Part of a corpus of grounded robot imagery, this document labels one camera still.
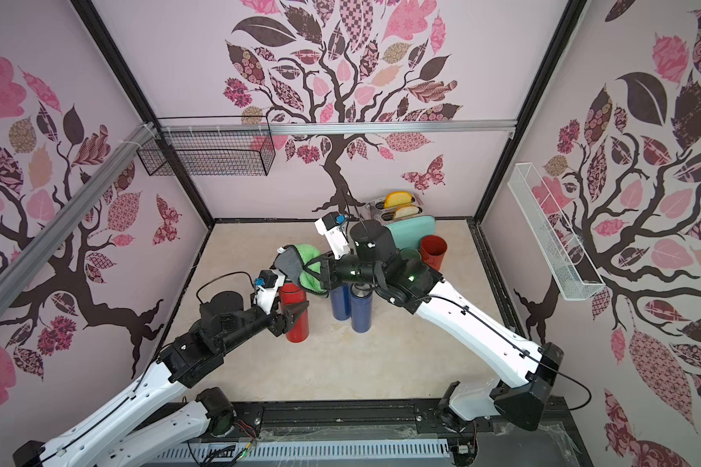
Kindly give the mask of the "red thermos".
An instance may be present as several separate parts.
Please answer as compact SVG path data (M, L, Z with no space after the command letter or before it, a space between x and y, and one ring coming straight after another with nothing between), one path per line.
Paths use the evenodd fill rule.
M298 285L287 282L278 295L282 313L291 319L291 329L286 333L288 342L304 342L310 334L306 292Z

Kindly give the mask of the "green and grey cloth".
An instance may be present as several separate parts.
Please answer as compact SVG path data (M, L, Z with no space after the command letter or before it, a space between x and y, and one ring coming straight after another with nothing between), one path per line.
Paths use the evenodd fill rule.
M274 268L305 291L324 296L326 287L321 282L322 253L309 244L290 244L278 249Z

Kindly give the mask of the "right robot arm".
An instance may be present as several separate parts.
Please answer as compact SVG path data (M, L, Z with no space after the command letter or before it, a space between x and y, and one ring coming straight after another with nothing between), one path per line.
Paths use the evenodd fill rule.
M453 429L477 418L502 416L519 428L539 427L560 364L561 348L540 346L475 307L438 270L398 249L377 221L350 226L344 215L315 221L329 247L317 258L315 277L325 290L342 284L368 285L381 299L446 331L495 372L486 383L452 383L440 418Z

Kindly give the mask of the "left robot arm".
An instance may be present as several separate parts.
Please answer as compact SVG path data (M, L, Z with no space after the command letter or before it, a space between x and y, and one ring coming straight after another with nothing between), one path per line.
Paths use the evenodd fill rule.
M91 416L45 443L28 441L13 454L17 466L142 466L167 449L206 433L222 435L236 411L217 388L153 423L147 420L213 372L225 356L268 330L291 331L308 301L281 305L274 290L267 300L221 292L200 306L200 319L165 346L144 374Z

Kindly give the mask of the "dark blue thermos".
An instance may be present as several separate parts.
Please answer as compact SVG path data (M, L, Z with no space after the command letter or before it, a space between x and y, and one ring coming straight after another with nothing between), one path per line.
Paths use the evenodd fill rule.
M352 328L357 333L366 333L372 325L372 288L368 285L354 284L350 289Z

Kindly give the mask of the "green cup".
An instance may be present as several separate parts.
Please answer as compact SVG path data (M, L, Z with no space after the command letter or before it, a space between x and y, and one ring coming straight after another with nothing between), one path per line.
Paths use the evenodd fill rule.
M399 251L400 258L404 261L420 261L422 260L422 255L420 251L415 248L404 248Z

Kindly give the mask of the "mint green toaster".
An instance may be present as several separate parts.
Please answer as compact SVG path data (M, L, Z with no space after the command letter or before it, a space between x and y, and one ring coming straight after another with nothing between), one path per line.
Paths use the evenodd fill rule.
M414 194L412 195L414 197L414 202L412 202L412 204L418 206L421 209L421 213L401 220L393 220L393 212L395 212L399 206L383 209L386 196L376 198L376 200L372 200L366 204L368 215L391 232L398 249L418 249L423 237L435 233L435 219L426 214L423 202Z

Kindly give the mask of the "pale bread slice front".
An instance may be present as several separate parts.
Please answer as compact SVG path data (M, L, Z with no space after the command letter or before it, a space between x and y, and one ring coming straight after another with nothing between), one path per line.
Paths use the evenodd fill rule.
M393 212L393 220L401 220L408 217L413 217L419 215L421 209L415 204L407 204L399 206L395 212Z

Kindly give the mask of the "yellow bread slice back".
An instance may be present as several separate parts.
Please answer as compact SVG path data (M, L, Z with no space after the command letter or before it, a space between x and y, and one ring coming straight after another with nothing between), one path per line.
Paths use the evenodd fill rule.
M412 202L414 202L414 197L411 193L406 191L393 192L386 196L383 209L412 204Z

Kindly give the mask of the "red cup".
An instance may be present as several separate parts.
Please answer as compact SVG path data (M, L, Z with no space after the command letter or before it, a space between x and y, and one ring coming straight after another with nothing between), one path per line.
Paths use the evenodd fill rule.
M448 244L445 239L438 235L427 235L420 243L420 254L422 260L434 270L441 270L444 257L448 251Z

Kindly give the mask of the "aluminium rail back wall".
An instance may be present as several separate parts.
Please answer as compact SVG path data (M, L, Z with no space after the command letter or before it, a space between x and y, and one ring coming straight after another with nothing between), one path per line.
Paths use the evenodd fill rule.
M325 124L257 124L257 125L183 125L162 126L163 133L174 132L256 132L272 135L320 135L352 133L433 133L433 132L515 132L516 121L510 120L455 120L426 122L370 122Z

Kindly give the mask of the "aluminium rail wall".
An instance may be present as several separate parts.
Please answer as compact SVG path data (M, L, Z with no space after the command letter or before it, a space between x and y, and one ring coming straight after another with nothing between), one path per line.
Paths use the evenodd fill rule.
M320 135L352 133L433 133L433 132L515 132L516 121L510 120L455 120L426 122L370 122L325 124L257 124L257 125L183 125L162 126L163 133L174 132L256 132L272 135Z
M7 311L21 291L27 287L56 250L78 227L86 213L102 198L116 178L136 156L136 147L154 135L153 125L144 123L123 140L112 154L111 160L95 172L69 202L60 208L46 228L29 241L26 249L6 272L0 274L0 316Z

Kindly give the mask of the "aluminium rail left wall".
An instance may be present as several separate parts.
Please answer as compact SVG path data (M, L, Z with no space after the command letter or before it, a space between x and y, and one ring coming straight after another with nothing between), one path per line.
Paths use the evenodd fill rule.
M0 316L7 311L21 291L27 287L56 250L78 227L86 213L102 198L116 178L136 156L136 147L154 135L153 125L144 123L123 140L112 154L111 160L95 172L69 202L60 208L46 228L29 241L26 249L6 272L0 274Z

